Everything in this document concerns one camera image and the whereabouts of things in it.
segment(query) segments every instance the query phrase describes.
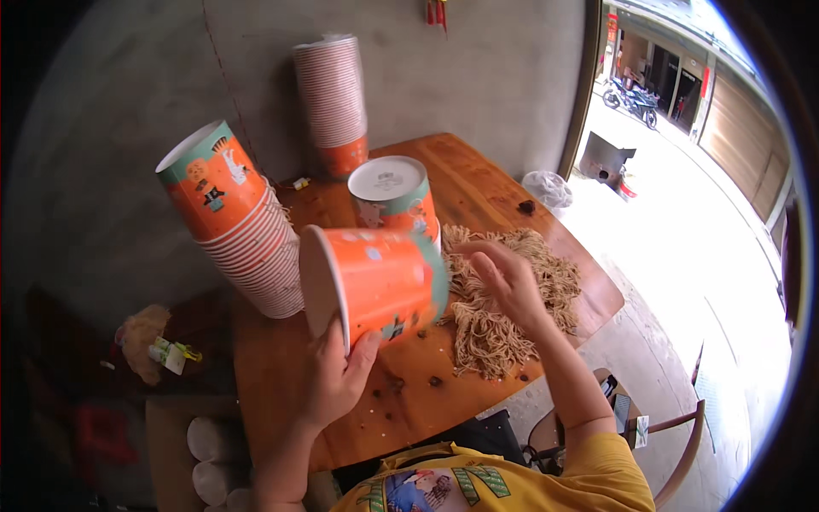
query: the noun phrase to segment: metal roller shutter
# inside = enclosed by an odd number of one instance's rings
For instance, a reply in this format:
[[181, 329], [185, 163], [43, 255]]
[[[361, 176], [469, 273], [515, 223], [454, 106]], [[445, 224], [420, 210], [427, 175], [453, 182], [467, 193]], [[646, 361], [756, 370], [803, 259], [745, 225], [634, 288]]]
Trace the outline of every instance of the metal roller shutter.
[[766, 221], [788, 172], [787, 145], [770, 107], [724, 67], [717, 66], [699, 145]]

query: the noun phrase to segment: floor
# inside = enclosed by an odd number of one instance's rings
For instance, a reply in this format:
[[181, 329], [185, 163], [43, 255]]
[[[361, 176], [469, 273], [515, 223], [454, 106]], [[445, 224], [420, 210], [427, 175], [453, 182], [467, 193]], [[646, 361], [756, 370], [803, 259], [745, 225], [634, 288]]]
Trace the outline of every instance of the floor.
[[[736, 186], [665, 119], [651, 131], [591, 99], [586, 133], [636, 147], [638, 197], [573, 174], [560, 217], [609, 273], [625, 307], [580, 348], [590, 369], [621, 380], [651, 423], [707, 398], [707, 430], [694, 468], [665, 510], [717, 510], [736, 489], [775, 418], [790, 363], [776, 293], [779, 261], [762, 222]], [[691, 375], [702, 351], [697, 389]], [[508, 408], [525, 442], [552, 408], [540, 379], [485, 414]], [[649, 437], [634, 452], [654, 493], [673, 471], [690, 425]]]

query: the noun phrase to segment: motorcycle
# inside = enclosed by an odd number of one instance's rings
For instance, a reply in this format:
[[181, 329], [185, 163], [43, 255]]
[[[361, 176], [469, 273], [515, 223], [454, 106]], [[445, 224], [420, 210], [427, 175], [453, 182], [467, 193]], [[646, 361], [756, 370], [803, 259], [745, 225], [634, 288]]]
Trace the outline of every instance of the motorcycle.
[[619, 78], [613, 78], [614, 87], [603, 93], [603, 103], [617, 110], [623, 105], [630, 114], [645, 122], [650, 129], [657, 129], [657, 98], [640, 90], [627, 90]]

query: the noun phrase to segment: white plastic bag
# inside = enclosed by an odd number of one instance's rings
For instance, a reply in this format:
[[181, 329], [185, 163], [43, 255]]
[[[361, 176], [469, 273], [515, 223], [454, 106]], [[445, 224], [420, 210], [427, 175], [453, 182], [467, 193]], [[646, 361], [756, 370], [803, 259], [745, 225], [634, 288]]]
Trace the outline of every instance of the white plastic bag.
[[531, 172], [523, 176], [521, 185], [556, 217], [574, 201], [572, 190], [566, 184], [566, 180], [553, 172], [546, 170]]

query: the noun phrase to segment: noodles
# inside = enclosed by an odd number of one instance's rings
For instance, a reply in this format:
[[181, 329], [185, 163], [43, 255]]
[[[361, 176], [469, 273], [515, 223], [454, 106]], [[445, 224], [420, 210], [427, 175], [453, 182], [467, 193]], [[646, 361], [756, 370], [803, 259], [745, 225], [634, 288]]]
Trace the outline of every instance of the noodles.
[[508, 233], [471, 233], [463, 226], [443, 226], [443, 256], [452, 281], [450, 291], [461, 297], [453, 302], [451, 313], [439, 324], [455, 321], [455, 374], [476, 371], [483, 378], [511, 375], [515, 365], [530, 357], [538, 358], [535, 345], [520, 328], [500, 312], [483, 281], [460, 254], [452, 248], [474, 239], [496, 240], [526, 258], [532, 264], [541, 297], [554, 322], [565, 333], [577, 327], [572, 299], [580, 295], [577, 266], [553, 256], [543, 237], [532, 229]]

